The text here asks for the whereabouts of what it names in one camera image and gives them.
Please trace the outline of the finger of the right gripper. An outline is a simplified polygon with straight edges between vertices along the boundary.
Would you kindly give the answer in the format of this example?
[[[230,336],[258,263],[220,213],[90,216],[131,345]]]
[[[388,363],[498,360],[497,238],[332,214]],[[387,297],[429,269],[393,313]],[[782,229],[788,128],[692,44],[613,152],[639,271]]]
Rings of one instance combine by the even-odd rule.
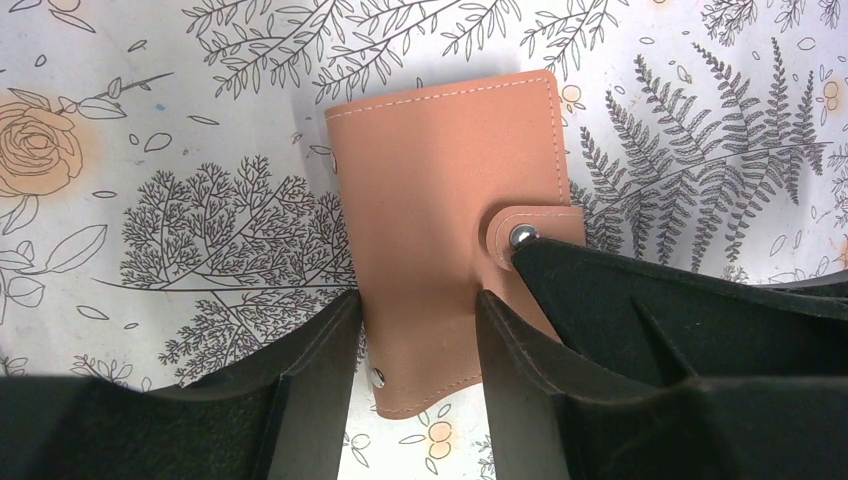
[[[551,239],[512,263],[563,343],[655,387],[847,373],[847,277],[748,285]]]

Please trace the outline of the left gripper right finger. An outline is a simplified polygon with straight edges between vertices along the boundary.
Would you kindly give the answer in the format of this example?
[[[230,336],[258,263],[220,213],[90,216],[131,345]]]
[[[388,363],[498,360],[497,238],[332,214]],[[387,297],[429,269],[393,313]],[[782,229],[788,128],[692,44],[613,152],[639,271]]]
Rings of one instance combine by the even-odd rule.
[[[843,479],[843,377],[655,388],[552,340],[489,291],[476,335],[501,479]]]

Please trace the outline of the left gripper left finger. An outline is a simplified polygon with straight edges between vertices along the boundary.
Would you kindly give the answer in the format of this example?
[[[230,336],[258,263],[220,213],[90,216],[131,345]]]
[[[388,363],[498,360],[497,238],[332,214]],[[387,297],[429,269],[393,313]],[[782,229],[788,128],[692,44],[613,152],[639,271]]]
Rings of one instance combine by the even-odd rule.
[[[348,291],[291,333],[187,386],[1,381],[5,479],[334,479],[357,364]]]

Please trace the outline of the brown leather card holder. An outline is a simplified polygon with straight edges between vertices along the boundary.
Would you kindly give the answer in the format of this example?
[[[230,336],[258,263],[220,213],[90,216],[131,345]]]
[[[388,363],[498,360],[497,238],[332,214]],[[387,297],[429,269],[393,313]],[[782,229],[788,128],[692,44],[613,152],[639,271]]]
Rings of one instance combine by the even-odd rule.
[[[377,413],[418,415],[481,381],[480,291],[547,336],[510,237],[585,241],[572,202],[559,88],[535,70],[327,109]]]

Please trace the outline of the floral table mat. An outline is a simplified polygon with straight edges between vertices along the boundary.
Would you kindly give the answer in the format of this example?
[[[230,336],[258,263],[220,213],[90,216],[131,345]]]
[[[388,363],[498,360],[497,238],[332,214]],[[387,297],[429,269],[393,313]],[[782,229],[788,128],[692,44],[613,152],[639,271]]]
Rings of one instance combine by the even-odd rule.
[[[183,387],[361,299],[325,111],[535,70],[585,241],[511,263],[847,277],[843,1],[5,1],[1,381]],[[334,479],[501,479],[482,368],[383,418],[361,313]]]

